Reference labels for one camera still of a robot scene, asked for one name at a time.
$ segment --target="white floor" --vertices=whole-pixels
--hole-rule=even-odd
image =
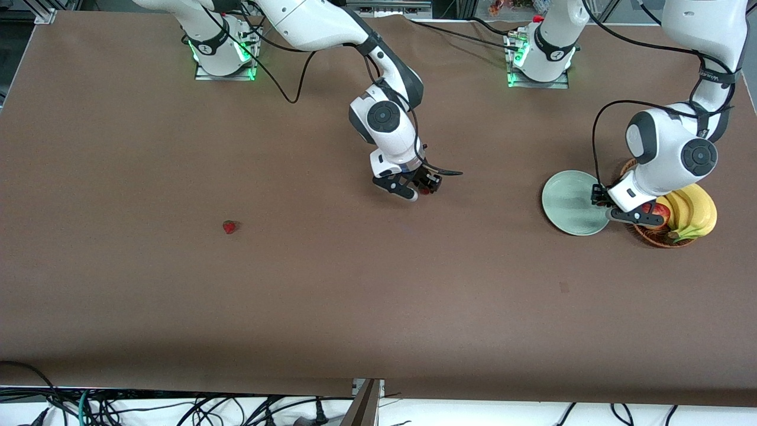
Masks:
[[[283,405],[299,398],[287,398]],[[249,414],[263,402],[263,398],[243,398],[239,400]],[[123,426],[174,426],[189,409],[191,399],[133,400],[116,403],[117,409],[133,409],[165,406],[186,402],[186,405],[150,412],[129,412],[121,415]],[[325,401],[326,416],[332,418],[329,426],[336,426],[350,401]],[[0,426],[20,426],[31,423],[47,406],[46,403],[0,404]],[[383,399],[379,409],[378,426],[396,426],[410,421],[409,426],[554,426],[567,408],[566,403],[503,403],[490,401],[447,401],[440,399]],[[670,406],[629,405],[634,416],[634,426],[664,426],[665,416]],[[625,412],[618,406],[620,413]],[[241,412],[234,403],[226,403],[216,411],[224,419],[226,426],[241,423]],[[312,403],[282,411],[275,416],[277,426],[289,426],[300,416],[315,417]],[[69,416],[72,426],[78,421]],[[60,410],[52,409],[45,420],[45,426],[63,426]],[[191,419],[184,423],[191,426]],[[565,426],[623,426],[610,412],[608,404],[579,403],[573,409]],[[679,407],[670,426],[757,426],[757,409],[727,407]]]

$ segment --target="bunch of bananas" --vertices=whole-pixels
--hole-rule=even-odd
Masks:
[[[693,183],[657,199],[670,209],[668,238],[674,242],[694,240],[712,232],[718,221],[718,209],[709,194]]]

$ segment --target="green plate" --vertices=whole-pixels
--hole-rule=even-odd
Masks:
[[[597,179],[578,170],[561,171],[544,184],[541,205],[555,224],[572,235],[594,235],[607,226],[606,207],[591,205],[591,187]]]

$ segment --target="teal cable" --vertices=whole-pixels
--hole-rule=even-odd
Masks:
[[[87,400],[88,390],[82,393],[82,397],[79,398],[79,426],[84,426],[84,402]]]

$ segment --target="red fruit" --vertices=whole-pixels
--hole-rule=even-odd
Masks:
[[[236,230],[236,222],[234,221],[225,221],[223,222],[223,230],[226,232],[226,234],[234,233]]]
[[[649,213],[651,205],[652,203],[645,202],[644,204],[641,205],[641,211],[643,211],[644,213]],[[667,205],[660,204],[658,202],[655,203],[655,208],[652,210],[652,214],[660,215],[662,216],[662,219],[663,219],[662,225],[658,227],[653,227],[652,229],[658,229],[658,228],[664,227],[665,225],[668,224],[668,221],[670,220],[670,208],[668,208]]]

